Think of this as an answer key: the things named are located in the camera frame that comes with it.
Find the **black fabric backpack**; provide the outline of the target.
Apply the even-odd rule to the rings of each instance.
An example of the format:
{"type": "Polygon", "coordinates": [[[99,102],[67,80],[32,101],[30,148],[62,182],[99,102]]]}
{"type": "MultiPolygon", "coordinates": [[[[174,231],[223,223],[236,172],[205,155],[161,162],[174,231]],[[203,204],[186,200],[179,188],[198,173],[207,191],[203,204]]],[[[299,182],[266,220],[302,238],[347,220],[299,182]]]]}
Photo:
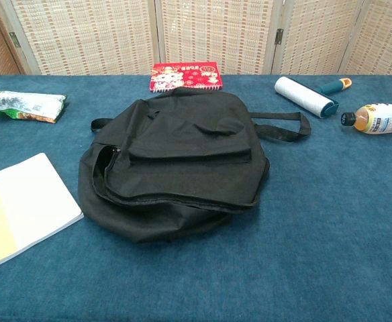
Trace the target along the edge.
{"type": "Polygon", "coordinates": [[[252,113],[231,93],[187,87],[134,101],[91,129],[81,209],[133,242],[209,231],[253,208],[270,168],[261,140],[311,132],[300,112],[252,113]]]}

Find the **white book with yellow spine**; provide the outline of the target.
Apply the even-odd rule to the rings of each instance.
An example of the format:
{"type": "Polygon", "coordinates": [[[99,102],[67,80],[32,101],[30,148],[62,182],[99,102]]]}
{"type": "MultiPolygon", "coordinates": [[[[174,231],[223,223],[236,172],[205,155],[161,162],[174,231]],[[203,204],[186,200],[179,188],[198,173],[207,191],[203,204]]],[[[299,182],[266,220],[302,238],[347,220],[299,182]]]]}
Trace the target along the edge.
{"type": "Polygon", "coordinates": [[[44,153],[0,170],[0,265],[83,217],[44,153]]]}

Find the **red patterned box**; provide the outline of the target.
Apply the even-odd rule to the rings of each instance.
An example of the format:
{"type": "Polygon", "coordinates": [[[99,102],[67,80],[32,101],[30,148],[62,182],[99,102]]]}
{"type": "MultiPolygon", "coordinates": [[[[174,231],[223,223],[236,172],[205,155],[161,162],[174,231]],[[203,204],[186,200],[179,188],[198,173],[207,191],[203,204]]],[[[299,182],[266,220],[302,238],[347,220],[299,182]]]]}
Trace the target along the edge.
{"type": "Polygon", "coordinates": [[[149,90],[165,92],[177,87],[220,90],[222,78],[216,62],[167,62],[152,67],[149,90]]]}

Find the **blue tablecloth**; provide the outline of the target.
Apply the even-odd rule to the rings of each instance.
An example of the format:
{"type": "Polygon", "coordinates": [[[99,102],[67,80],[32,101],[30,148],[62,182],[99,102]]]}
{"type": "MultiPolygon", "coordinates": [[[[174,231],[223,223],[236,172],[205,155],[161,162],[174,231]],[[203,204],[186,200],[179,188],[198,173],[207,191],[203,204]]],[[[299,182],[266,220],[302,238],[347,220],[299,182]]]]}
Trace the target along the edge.
{"type": "MultiPolygon", "coordinates": [[[[392,103],[392,76],[353,75],[312,133],[262,142],[257,209],[203,235],[128,242],[87,217],[0,265],[0,321],[392,322],[392,134],[340,124],[392,103]]],[[[68,95],[57,124],[0,118],[0,170],[44,152],[77,198],[92,119],[152,97],[148,76],[0,76],[0,90],[68,95]]]]}

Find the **green white snack packet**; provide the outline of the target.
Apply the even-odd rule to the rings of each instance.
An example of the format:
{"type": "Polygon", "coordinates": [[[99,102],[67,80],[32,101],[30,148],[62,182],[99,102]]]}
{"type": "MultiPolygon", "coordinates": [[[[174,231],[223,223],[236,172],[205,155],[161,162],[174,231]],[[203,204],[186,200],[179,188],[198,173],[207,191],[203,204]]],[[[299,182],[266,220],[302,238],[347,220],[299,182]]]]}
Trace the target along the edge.
{"type": "Polygon", "coordinates": [[[0,91],[0,116],[56,123],[64,111],[66,95],[0,91]]]}

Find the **tea bottle with black cap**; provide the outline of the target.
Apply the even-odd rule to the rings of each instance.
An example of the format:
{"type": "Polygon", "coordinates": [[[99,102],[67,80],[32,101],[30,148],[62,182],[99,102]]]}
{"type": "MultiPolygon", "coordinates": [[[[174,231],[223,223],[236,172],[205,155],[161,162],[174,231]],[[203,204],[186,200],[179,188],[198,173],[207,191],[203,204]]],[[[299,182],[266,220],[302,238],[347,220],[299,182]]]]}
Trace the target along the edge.
{"type": "Polygon", "coordinates": [[[392,133],[392,104],[373,103],[341,115],[341,124],[366,134],[392,133]]]}

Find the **teal handled lint roller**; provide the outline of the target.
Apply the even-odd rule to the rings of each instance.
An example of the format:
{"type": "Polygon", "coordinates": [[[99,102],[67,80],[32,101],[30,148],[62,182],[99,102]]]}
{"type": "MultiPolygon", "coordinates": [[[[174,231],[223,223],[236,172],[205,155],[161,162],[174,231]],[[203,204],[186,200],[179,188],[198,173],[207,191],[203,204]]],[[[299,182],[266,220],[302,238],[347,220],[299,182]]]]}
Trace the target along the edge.
{"type": "Polygon", "coordinates": [[[292,78],[282,76],[276,81],[274,89],[278,94],[306,111],[319,118],[327,118],[334,115],[339,107],[339,102],[330,98],[329,95],[344,91],[351,86],[350,78],[340,78],[322,85],[319,89],[313,89],[292,78]]]}

